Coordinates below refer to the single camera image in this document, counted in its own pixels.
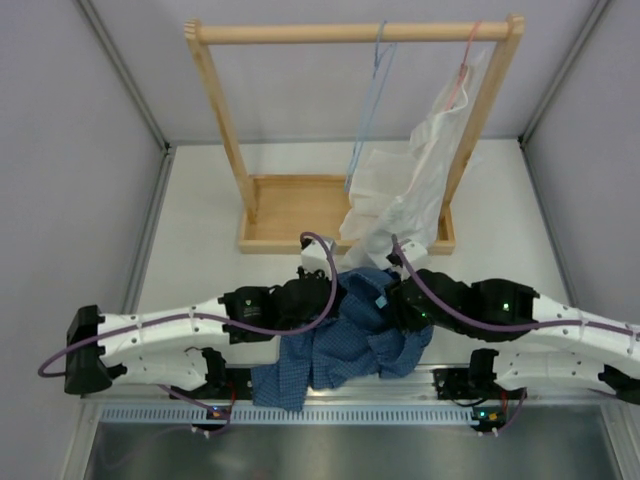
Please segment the blue checked shirt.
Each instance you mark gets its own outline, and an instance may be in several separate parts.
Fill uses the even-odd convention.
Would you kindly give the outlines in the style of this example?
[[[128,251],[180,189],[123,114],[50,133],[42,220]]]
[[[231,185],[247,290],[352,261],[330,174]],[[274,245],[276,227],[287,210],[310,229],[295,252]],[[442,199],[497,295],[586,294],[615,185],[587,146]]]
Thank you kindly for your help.
[[[431,343],[434,328],[404,333],[392,324],[385,289],[391,270],[357,268],[338,275],[337,314],[305,333],[280,338],[279,358],[251,369],[253,404],[299,411],[307,390],[335,390],[347,381],[412,373]]]

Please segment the blue wire hanger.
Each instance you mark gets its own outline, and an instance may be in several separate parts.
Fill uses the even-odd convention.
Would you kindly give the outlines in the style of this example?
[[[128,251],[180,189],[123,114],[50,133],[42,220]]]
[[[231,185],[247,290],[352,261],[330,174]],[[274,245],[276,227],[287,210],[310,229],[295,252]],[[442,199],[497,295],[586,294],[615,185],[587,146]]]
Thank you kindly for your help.
[[[369,140],[369,134],[374,123],[391,67],[397,51],[396,43],[383,45],[383,34],[388,22],[383,20],[378,27],[374,44],[374,59],[371,80],[367,88],[358,128],[353,143],[351,157],[347,166],[344,181],[344,192],[349,193],[352,181],[358,166],[365,143]]]

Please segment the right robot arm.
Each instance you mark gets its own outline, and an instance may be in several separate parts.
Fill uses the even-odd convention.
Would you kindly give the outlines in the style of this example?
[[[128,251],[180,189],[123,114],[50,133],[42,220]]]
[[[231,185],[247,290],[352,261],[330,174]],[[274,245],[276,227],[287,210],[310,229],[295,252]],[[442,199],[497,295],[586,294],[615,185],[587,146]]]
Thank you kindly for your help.
[[[497,389],[575,388],[639,402],[639,329],[505,279],[467,285],[420,269],[386,289],[400,330],[439,327],[484,342],[470,355],[465,384]]]

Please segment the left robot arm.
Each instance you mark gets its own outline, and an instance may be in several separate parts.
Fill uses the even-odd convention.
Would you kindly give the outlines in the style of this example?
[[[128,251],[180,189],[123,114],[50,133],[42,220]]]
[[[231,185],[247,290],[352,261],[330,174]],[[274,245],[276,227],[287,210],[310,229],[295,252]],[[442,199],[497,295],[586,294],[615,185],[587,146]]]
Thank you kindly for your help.
[[[161,384],[213,399],[235,374],[282,360],[315,320],[338,314],[345,293],[323,272],[300,270],[273,287],[245,286],[200,304],[138,315],[80,308],[67,330],[64,390],[84,396],[113,386]]]

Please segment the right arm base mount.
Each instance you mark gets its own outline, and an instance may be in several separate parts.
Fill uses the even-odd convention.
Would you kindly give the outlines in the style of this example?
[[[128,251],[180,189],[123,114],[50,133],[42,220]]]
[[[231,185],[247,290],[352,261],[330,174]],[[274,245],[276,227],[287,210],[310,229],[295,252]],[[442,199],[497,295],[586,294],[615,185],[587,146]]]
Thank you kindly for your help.
[[[446,367],[433,371],[434,387],[439,400],[454,403],[468,401],[477,406],[487,400],[500,400],[505,390],[496,383],[493,367],[498,351],[478,349],[471,354],[466,367]]]

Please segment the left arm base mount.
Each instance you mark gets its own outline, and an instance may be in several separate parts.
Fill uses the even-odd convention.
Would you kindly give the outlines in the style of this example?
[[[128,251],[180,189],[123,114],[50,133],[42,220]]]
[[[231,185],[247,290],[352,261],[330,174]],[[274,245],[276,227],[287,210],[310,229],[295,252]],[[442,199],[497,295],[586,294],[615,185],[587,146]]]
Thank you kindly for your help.
[[[204,361],[204,384],[192,390],[171,385],[169,397],[172,400],[189,399],[192,405],[196,402],[205,404],[206,401],[214,401],[214,405],[205,408],[205,418],[227,422],[238,400],[253,399],[249,368],[228,367],[222,354],[213,348],[190,348],[186,353],[196,360]]]

